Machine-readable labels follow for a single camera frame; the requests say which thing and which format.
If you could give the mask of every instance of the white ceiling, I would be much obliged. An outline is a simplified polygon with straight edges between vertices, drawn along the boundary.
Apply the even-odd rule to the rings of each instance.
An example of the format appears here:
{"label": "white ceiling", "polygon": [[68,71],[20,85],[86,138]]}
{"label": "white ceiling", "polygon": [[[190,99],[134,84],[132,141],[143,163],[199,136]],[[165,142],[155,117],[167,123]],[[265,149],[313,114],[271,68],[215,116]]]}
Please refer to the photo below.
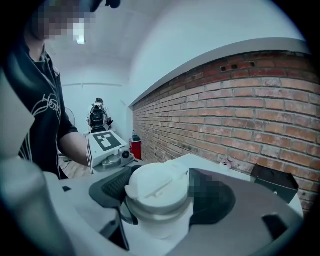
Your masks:
{"label": "white ceiling", "polygon": [[117,9],[103,1],[85,25],[85,44],[73,40],[72,31],[46,43],[55,58],[90,61],[96,57],[129,62],[156,18],[173,0],[122,0]]}

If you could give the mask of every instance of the person in background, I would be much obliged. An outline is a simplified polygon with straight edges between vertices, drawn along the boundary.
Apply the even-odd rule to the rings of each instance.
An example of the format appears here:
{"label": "person in background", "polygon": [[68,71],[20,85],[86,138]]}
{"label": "person in background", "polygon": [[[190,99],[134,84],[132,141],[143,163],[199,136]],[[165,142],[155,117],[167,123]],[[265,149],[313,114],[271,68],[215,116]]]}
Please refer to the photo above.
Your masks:
{"label": "person in background", "polygon": [[86,121],[89,125],[89,133],[104,132],[112,129],[111,114],[102,98],[96,98],[95,103],[89,106]]}
{"label": "person in background", "polygon": [[60,72],[46,51],[45,41],[72,29],[81,15],[95,11],[101,2],[46,0],[27,22],[3,65],[9,85],[34,117],[19,156],[59,179],[68,178],[59,166],[59,150],[88,166],[88,141],[69,121]]}

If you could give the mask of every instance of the white lid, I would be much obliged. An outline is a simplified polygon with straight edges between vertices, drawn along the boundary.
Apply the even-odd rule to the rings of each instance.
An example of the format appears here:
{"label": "white lid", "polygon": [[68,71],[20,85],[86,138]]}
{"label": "white lid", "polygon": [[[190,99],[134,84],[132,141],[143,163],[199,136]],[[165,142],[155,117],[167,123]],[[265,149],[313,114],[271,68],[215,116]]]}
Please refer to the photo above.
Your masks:
{"label": "white lid", "polygon": [[180,163],[151,163],[140,167],[125,186],[139,208],[163,215],[179,208],[188,197],[189,169]]}

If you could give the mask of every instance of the black t-shirt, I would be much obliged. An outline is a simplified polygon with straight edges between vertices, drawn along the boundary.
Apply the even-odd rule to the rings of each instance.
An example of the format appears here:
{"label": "black t-shirt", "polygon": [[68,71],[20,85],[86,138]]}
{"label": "black t-shirt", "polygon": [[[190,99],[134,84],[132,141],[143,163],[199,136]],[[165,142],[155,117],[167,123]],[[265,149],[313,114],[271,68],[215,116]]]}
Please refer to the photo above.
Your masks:
{"label": "black t-shirt", "polygon": [[33,61],[22,38],[8,55],[3,69],[13,90],[35,118],[19,155],[44,172],[66,179],[59,166],[59,140],[77,129],[66,114],[60,74],[50,56],[43,50],[40,61]]}

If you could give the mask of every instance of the red container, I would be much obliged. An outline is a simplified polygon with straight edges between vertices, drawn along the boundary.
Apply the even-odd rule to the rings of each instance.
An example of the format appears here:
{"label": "red container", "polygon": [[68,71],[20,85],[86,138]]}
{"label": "red container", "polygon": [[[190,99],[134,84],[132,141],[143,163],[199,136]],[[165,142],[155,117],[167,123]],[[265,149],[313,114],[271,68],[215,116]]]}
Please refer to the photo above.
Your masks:
{"label": "red container", "polygon": [[130,139],[130,152],[136,159],[141,160],[141,140],[132,141],[132,139]]}

